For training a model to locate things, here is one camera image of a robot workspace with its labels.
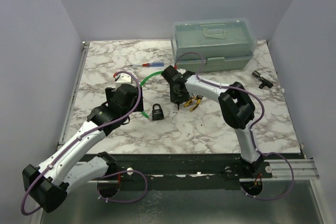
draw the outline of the green plastic container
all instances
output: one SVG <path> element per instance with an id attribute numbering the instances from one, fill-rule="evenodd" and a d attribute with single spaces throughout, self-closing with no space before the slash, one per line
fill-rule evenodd
<path id="1" fill-rule="evenodd" d="M 175 60 L 186 52 L 198 52 L 206 59 L 205 72 L 244 68 L 257 44 L 245 18 L 177 22 L 171 41 Z M 197 71 L 200 64 L 199 56 L 189 54 L 177 66 Z"/>

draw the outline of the black padlock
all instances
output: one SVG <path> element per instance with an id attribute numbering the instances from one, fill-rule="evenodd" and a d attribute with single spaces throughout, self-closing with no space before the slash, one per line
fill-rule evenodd
<path id="1" fill-rule="evenodd" d="M 164 119 L 163 111 L 161 109 L 161 106 L 158 103 L 153 105 L 152 119 L 153 119 L 153 121 Z"/>

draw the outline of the marble tabletop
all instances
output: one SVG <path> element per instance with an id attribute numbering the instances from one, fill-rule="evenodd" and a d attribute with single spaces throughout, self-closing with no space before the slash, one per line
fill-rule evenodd
<path id="1" fill-rule="evenodd" d="M 105 100 L 105 88 L 114 87 L 113 74 L 118 70 L 133 73 L 140 81 L 162 68 L 127 67 L 129 64 L 163 61 L 165 67 L 173 63 L 168 40 L 94 41 L 90 43 L 80 80 L 74 111 L 65 141 L 73 136 L 91 110 Z M 260 81 L 251 73 L 258 70 L 274 83 L 271 89 L 259 89 Z M 245 89 L 259 96 L 266 109 L 264 118 L 255 126 L 257 142 L 262 152 L 299 153 L 300 145 L 285 103 L 276 71 L 267 47 L 262 40 L 257 44 L 254 58 L 244 69 L 201 74 L 221 83 L 241 82 Z M 169 86 L 160 76 L 148 80 L 143 87 L 144 108 L 151 115 L 152 105 L 159 103 L 164 120 L 150 122 L 140 112 L 132 113 L 128 125 L 114 130 L 88 153 L 106 151 L 128 154 L 201 154 L 239 153 L 236 134 L 223 119 L 220 107 L 203 99 L 190 112 L 170 102 Z M 260 106 L 256 101 L 256 118 Z"/>

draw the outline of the green cable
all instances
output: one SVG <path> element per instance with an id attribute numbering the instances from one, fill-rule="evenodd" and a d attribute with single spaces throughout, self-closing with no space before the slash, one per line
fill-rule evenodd
<path id="1" fill-rule="evenodd" d="M 147 81 L 148 79 L 152 78 L 153 76 L 157 76 L 158 74 L 161 74 L 163 71 L 158 71 L 155 73 L 150 74 L 149 76 L 147 76 L 145 79 L 143 79 L 143 81 L 140 83 L 140 86 L 142 87 Z M 144 115 L 145 118 L 148 118 L 149 120 L 152 120 L 149 115 L 147 115 L 146 112 L 142 112 L 142 114 Z"/>

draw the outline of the gray floor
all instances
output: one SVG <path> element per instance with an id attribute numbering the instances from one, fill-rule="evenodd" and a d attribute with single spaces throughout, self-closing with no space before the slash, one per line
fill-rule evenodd
<path id="1" fill-rule="evenodd" d="M 276 196 L 288 182 L 265 183 L 264 197 Z M 121 192 L 131 199 L 139 192 Z M 135 204 L 98 200 L 95 183 L 78 188 L 54 212 L 43 215 L 43 224 L 301 224 L 322 223 L 309 182 L 296 182 L 283 199 L 259 201 L 241 191 L 150 191 Z"/>

